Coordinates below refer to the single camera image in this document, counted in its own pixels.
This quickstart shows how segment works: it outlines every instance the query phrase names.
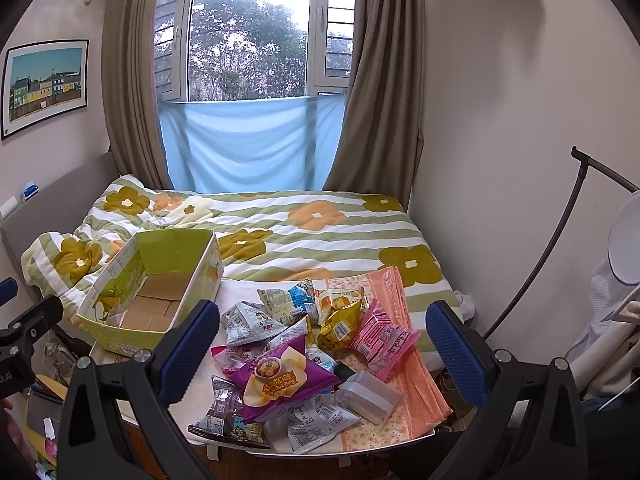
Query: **framed picture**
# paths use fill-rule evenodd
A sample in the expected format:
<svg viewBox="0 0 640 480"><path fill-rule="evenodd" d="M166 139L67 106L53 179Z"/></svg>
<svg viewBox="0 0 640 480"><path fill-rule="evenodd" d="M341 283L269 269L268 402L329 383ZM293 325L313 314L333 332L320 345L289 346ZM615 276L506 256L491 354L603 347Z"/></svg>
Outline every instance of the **framed picture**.
<svg viewBox="0 0 640 480"><path fill-rule="evenodd" d="M2 74L0 139L86 106L89 40L43 41L10 48Z"/></svg>

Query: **white wall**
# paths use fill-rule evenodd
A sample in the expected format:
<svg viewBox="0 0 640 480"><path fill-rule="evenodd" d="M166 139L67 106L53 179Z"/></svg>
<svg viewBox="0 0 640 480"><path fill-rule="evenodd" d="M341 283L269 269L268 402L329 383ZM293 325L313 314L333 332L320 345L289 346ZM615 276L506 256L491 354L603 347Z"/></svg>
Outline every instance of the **white wall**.
<svg viewBox="0 0 640 480"><path fill-rule="evenodd" d="M574 144L640 185L640 46L610 0L427 2L425 145L410 214L484 332L556 227ZM627 196L590 170L492 347L536 362L564 354L591 317L591 270Z"/></svg>
<svg viewBox="0 0 640 480"><path fill-rule="evenodd" d="M7 48L36 41L89 39L88 107L43 121L0 144L0 203L19 196L30 180L46 186L107 150L100 82L105 4L106 0L91 0L88 6L83 0L34 0L9 39ZM6 59L5 50L0 59ZM0 243L0 280L7 276L17 278ZM0 308L0 328L30 305L21 290L18 298Z"/></svg>

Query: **bedspread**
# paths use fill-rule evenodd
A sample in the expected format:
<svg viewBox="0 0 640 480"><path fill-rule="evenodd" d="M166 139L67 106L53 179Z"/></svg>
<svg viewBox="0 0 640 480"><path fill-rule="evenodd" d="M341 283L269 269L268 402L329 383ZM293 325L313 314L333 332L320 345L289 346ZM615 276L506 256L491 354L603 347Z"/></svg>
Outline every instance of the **bedspread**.
<svg viewBox="0 0 640 480"><path fill-rule="evenodd" d="M72 234L38 237L22 255L29 285L62 300L74 320L102 268L135 232L172 227L216 232L224 276L236 280L331 280L383 267L399 269L416 343L428 369L442 366L424 314L445 300L449 282L398 200L350 192L279 191L192 194L146 189L131 175L115 180Z"/></svg>

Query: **gray headboard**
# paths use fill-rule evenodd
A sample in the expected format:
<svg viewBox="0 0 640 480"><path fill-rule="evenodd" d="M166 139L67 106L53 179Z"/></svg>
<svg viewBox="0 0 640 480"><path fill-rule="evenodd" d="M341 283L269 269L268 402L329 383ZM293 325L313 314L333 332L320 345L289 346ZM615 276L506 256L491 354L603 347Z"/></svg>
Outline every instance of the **gray headboard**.
<svg viewBox="0 0 640 480"><path fill-rule="evenodd" d="M50 231L75 231L95 200L119 176L113 153L103 153L39 190L11 213L0 224L0 233L17 275L22 278L22 253L38 236ZM39 298L35 287L27 289L34 299Z"/></svg>

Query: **human hand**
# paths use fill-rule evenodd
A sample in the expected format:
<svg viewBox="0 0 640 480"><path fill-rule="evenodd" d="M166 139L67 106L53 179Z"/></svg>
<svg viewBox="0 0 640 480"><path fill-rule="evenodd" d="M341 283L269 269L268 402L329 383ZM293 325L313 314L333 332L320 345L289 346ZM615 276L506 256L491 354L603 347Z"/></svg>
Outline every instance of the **human hand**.
<svg viewBox="0 0 640 480"><path fill-rule="evenodd" d="M14 405L9 399L3 399L2 405L3 409L6 408L8 410L12 410L14 408ZM22 434L20 426L9 413L6 414L6 418L8 421L6 432L9 434L11 440L14 441L15 447L18 448L18 451L20 451L20 454L27 461L27 463L35 468L35 460L33 458L33 455L31 454L31 449L24 439L24 435Z"/></svg>

